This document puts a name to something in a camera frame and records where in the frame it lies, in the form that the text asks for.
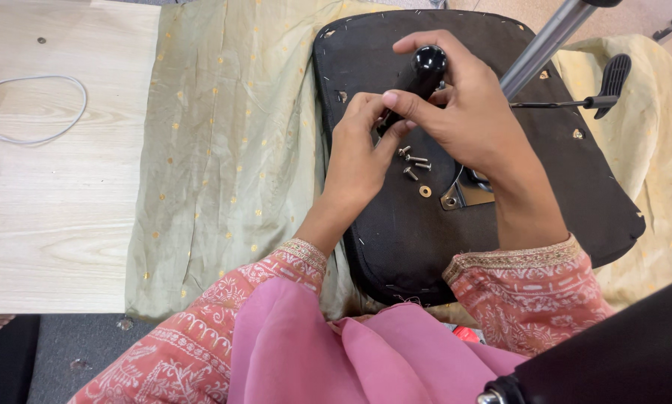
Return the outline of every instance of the person's left hand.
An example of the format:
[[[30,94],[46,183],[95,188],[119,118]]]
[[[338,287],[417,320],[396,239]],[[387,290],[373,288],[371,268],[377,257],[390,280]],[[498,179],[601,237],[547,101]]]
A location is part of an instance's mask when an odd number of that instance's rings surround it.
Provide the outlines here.
[[[353,218],[383,187],[395,148],[415,127],[404,119],[396,122],[374,147],[371,129],[384,109],[380,94],[358,93],[334,128],[323,197],[338,199],[352,208]]]
[[[415,124],[393,124],[377,147],[371,129],[383,113],[380,94],[358,93],[334,128],[326,184],[294,237],[313,244],[327,257],[348,226],[373,199],[385,179],[401,138]]]

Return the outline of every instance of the fingernail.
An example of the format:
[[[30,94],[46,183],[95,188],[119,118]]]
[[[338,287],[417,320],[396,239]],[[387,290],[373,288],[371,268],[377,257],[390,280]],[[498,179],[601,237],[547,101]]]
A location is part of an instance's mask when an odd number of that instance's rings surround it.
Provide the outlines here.
[[[385,105],[387,108],[393,108],[395,106],[395,102],[398,101],[398,96],[395,93],[386,91],[383,93],[381,99],[383,99],[383,105]]]

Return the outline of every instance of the floor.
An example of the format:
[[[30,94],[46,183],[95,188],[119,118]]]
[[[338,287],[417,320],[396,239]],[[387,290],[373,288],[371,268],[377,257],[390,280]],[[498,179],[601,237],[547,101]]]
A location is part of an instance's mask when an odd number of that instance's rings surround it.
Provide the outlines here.
[[[142,4],[173,4],[176,0],[132,0]],[[379,0],[406,9],[434,8],[430,0]],[[557,9],[560,0],[450,0],[450,7],[491,12],[515,18],[538,31]],[[640,33],[650,36],[668,25],[672,0],[626,0],[614,9],[598,10],[571,42],[588,37]],[[45,315],[40,326],[29,404],[65,403],[126,348],[153,329],[134,321],[123,330],[121,314]]]

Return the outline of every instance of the light wood surface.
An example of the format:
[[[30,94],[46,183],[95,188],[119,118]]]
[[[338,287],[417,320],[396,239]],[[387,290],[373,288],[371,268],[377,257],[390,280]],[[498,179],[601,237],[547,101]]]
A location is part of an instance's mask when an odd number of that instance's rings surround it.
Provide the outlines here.
[[[62,137],[0,141],[0,313],[123,312],[159,12],[0,0],[0,80],[64,74],[88,92],[85,114]],[[0,134],[56,133],[81,103],[64,79],[3,84]]]

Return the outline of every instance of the red object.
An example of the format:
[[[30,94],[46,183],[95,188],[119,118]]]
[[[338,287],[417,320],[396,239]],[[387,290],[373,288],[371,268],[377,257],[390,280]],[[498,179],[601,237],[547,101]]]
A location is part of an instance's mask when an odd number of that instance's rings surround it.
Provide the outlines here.
[[[478,338],[478,335],[475,334],[473,330],[471,330],[468,327],[457,326],[456,329],[453,330],[453,334],[455,334],[462,341],[480,342],[480,338]]]

